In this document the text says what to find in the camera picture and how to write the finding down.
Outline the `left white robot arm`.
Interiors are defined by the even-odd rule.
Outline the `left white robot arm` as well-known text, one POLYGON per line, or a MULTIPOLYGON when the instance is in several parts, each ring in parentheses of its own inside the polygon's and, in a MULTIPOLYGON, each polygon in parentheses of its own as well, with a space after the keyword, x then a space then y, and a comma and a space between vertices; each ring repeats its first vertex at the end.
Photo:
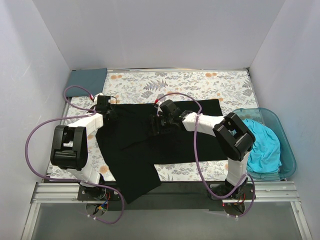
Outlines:
POLYGON ((102 199, 106 193, 103 177, 88 163, 88 137, 115 118, 114 96, 99 93, 90 96, 90 108, 77 107, 86 111, 85 117, 67 125, 57 125, 54 129, 50 162, 67 171, 83 187, 85 194, 94 199, 102 199))

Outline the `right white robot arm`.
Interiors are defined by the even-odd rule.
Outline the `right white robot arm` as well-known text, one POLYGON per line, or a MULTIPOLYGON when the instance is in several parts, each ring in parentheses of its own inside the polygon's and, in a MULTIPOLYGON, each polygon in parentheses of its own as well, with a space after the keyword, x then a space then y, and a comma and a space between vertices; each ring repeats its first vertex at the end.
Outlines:
POLYGON ((157 109, 150 117, 154 135, 180 130, 192 132, 194 138, 198 133, 216 138, 227 157, 228 173, 224 184, 217 186, 218 194, 207 188, 214 198, 222 200, 243 193, 249 177, 247 162, 256 138, 237 114, 210 116, 200 111, 182 111, 172 100, 156 100, 153 106, 157 109))

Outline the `black t-shirt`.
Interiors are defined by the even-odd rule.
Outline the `black t-shirt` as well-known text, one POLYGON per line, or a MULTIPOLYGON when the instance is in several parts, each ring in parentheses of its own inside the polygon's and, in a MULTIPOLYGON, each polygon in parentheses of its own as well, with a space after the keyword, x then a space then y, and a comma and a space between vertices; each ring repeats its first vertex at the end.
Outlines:
POLYGON ((101 127, 95 138, 105 163, 127 204, 161 185, 155 165, 195 161, 190 131, 153 135, 151 103, 119 104, 116 120, 101 127))

